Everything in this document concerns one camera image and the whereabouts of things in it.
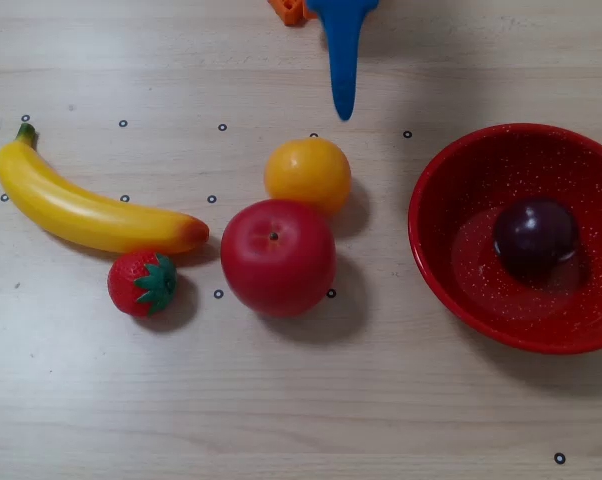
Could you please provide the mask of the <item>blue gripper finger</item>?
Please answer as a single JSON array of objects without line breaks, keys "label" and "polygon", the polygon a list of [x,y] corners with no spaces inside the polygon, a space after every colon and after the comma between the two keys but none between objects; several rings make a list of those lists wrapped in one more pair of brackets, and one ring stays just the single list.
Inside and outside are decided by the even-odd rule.
[{"label": "blue gripper finger", "polygon": [[321,20],[327,40],[331,87],[339,118],[353,113],[360,32],[366,15],[378,0],[309,0],[307,6]]}]

